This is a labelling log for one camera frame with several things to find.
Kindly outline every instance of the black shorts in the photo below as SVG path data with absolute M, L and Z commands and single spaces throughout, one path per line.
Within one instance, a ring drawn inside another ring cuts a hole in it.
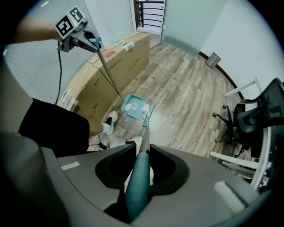
M 19 133 L 40 147 L 53 150 L 56 157 L 85 153 L 89 146 L 87 119 L 59 106 L 33 99 Z

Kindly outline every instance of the wooden floor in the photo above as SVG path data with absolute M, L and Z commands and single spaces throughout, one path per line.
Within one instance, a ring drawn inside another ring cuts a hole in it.
M 214 142 L 221 137 L 226 126 L 220 119 L 212 117 L 213 112 L 227 117 L 222 105 L 229 105 L 233 110 L 240 101 L 238 95 L 224 96 L 232 89 L 224 75 L 217 69 L 209 68 L 201 56 L 192 58 L 153 38 L 149 65 L 122 94 L 124 97 L 135 94 L 147 103 L 155 104 L 150 118 L 151 144 L 208 157 L 210 151 L 233 155 L 232 145 Z M 114 137 L 126 141 L 144 133 L 142 120 L 121 113 L 121 104 L 121 100 L 117 99 L 109 109 L 118 112 L 118 120 L 114 133 L 102 136 L 106 144 L 106 140 L 113 140 Z

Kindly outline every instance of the baseboard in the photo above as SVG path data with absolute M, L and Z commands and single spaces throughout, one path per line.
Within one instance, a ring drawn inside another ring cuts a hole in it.
M 151 34 L 156 34 L 156 35 L 160 35 L 161 31 L 162 31 L 162 30 L 158 30 L 158 29 L 151 29 L 151 28 L 148 28 L 148 27 L 138 27 L 136 30 L 151 33 Z
M 201 57 L 205 58 L 206 60 L 208 59 L 208 56 L 207 56 L 206 54 L 204 54 L 203 52 L 201 52 L 201 51 L 199 52 L 199 55 L 200 55 Z M 229 80 L 229 82 L 232 84 L 232 86 L 233 86 L 234 88 L 237 88 L 235 82 L 234 82 L 234 81 L 229 77 L 229 75 L 221 68 L 221 66 L 216 65 L 216 69 L 218 69 L 218 70 L 226 77 L 226 79 Z M 241 98 L 242 100 L 245 99 L 244 96 L 242 95 L 242 93 L 241 93 L 240 91 L 238 92 L 238 94 L 239 94 L 239 96 L 240 96 L 240 98 Z

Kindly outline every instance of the white wall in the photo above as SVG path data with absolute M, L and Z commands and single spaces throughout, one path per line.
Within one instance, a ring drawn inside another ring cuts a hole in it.
M 229 0 L 201 49 L 216 52 L 219 65 L 237 86 L 257 77 L 264 89 L 272 79 L 284 81 L 284 56 L 273 31 L 246 0 Z M 245 98 L 258 95 L 256 86 L 242 91 Z
M 162 41 L 198 56 L 227 1 L 167 0 Z

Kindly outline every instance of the cardboard box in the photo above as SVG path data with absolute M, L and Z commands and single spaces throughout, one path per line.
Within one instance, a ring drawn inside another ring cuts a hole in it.
M 58 105 L 100 122 L 116 97 L 100 70 L 86 63 L 71 80 Z
M 141 32 L 130 33 L 101 52 L 118 89 L 122 91 L 149 64 L 150 35 Z M 89 62 L 106 75 L 97 54 Z
M 122 91 L 148 65 L 150 35 L 131 33 L 101 52 Z M 105 77 L 107 73 L 95 54 L 71 80 L 58 105 L 89 121 L 100 122 L 118 97 Z

